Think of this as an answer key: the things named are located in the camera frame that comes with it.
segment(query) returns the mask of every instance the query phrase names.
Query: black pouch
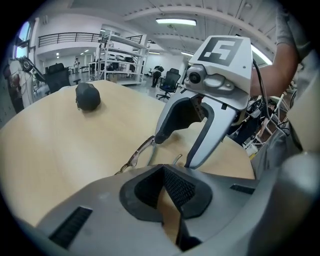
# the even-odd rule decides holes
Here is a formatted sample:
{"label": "black pouch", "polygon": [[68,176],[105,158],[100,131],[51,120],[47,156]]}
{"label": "black pouch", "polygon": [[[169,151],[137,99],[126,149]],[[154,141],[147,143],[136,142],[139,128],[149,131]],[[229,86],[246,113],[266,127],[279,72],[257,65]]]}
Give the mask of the black pouch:
{"label": "black pouch", "polygon": [[78,110],[95,110],[101,102],[100,93],[91,83],[81,82],[75,88],[75,103]]}

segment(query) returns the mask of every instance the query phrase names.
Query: black vent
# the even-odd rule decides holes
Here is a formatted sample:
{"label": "black vent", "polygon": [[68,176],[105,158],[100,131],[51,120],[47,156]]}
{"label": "black vent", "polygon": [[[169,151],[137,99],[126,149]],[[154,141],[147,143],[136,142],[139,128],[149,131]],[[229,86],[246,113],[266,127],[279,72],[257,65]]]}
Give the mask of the black vent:
{"label": "black vent", "polygon": [[49,237],[55,244],[68,248],[73,239],[76,237],[82,226],[85,224],[91,209],[79,206]]}
{"label": "black vent", "polygon": [[249,195],[252,195],[255,192],[255,189],[252,187],[248,187],[248,186],[241,186],[241,185],[237,185],[237,184],[233,184],[230,189],[235,190],[235,191],[239,191],[242,193],[246,193]]}

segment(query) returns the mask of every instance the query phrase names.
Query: wooden table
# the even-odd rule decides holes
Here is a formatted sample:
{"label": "wooden table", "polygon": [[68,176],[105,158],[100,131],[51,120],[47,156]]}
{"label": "wooden table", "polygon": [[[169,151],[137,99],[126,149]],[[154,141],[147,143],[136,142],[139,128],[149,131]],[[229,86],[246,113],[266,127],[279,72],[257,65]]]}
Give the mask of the wooden table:
{"label": "wooden table", "polygon": [[[109,81],[92,83],[101,97],[95,111],[79,111],[76,87],[66,87],[30,105],[0,130],[2,193],[13,214],[34,226],[79,189],[116,173],[155,132],[163,102]],[[174,132],[157,146],[151,164],[171,164],[183,154],[178,162],[183,165],[203,125]],[[146,165],[150,153],[151,147],[140,154],[137,167]],[[200,169],[254,179],[246,151],[228,137]],[[172,216],[168,194],[163,198],[159,208],[167,207],[167,217]]]}

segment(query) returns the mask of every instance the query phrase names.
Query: person's arm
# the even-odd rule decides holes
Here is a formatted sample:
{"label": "person's arm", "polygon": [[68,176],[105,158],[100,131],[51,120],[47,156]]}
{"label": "person's arm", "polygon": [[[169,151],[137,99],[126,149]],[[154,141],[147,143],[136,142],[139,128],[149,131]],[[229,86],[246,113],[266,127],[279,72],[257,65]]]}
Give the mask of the person's arm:
{"label": "person's arm", "polygon": [[[299,55],[295,39],[288,25],[289,13],[281,6],[276,10],[276,53],[272,65],[260,68],[266,95],[280,96],[297,71]],[[252,70],[251,96],[261,95],[256,69]]]}
{"label": "person's arm", "polygon": [[[276,54],[272,65],[260,68],[260,73],[266,95],[280,96],[290,85],[299,63],[298,53],[294,46],[280,43],[276,47]],[[251,96],[261,95],[258,74],[252,69]]]}

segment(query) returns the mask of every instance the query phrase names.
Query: black office chair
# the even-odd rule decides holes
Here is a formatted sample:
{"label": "black office chair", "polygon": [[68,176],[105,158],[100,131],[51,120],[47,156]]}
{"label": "black office chair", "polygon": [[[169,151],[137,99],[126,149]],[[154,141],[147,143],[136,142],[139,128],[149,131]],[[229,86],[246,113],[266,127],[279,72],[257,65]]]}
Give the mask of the black office chair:
{"label": "black office chair", "polygon": [[170,93],[175,93],[178,87],[178,80],[181,75],[179,75],[179,70],[175,68],[171,68],[165,76],[163,84],[159,86],[159,88],[165,91],[165,94],[157,94],[156,97],[160,96],[158,100],[165,98],[168,99],[171,97]]}
{"label": "black office chair", "polygon": [[[69,71],[62,63],[49,66],[44,74],[45,82],[49,86],[50,93],[59,91],[62,87],[71,86],[69,82]],[[77,85],[81,79],[73,82]]]}

